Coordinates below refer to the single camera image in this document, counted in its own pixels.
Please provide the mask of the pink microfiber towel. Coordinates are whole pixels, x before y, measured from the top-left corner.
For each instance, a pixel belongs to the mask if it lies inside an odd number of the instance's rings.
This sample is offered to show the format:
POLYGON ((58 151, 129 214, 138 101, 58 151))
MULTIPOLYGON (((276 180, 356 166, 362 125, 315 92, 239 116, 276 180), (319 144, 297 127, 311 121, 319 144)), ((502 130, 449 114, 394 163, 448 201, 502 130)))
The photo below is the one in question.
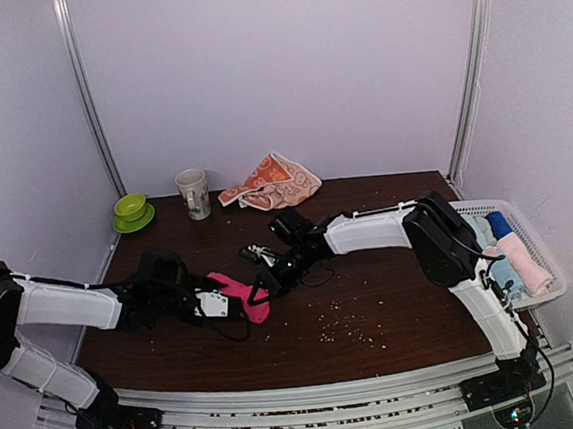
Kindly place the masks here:
POLYGON ((245 283, 232 279, 223 273, 213 271, 210 271, 206 276, 218 283, 217 290, 220 293, 227 297, 234 297, 241 300, 242 308, 251 323, 257 325, 266 322, 270 313, 269 303, 265 302, 257 304, 256 306, 249 305, 249 295, 253 288, 252 285, 246 285, 245 283))

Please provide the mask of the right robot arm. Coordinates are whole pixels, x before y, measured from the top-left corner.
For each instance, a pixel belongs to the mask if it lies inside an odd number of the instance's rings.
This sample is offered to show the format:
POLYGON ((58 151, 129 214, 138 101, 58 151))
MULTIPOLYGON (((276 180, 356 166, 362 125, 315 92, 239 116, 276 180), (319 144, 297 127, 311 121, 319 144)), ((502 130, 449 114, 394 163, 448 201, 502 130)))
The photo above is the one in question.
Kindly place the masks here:
POLYGON ((317 223, 289 207, 268 227, 288 250, 275 253, 256 244, 240 249, 242 257, 260 267, 250 305, 263 303, 258 289, 267 292, 267 300, 288 294, 325 259, 369 249, 407 248, 427 280, 465 306, 495 356, 495 371, 460 385, 469 409, 524 397, 545 386, 538 342, 513 308, 510 289, 493 278, 498 256, 485 254, 474 229, 437 191, 389 208, 344 212, 317 223))

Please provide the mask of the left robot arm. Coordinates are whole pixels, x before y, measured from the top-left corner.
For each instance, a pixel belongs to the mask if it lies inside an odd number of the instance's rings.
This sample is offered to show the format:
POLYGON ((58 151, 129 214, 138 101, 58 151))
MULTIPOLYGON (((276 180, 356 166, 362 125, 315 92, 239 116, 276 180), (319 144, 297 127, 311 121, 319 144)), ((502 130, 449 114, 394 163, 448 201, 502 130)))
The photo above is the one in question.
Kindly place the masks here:
POLYGON ((145 418, 119 403, 100 376, 45 347, 39 329, 153 328, 165 317, 214 328, 218 320, 247 320, 240 298, 224 285, 192 274, 175 251, 143 253, 137 271, 117 283, 78 283, 18 274, 0 261, 0 375, 60 399, 87 429, 139 429, 145 418))

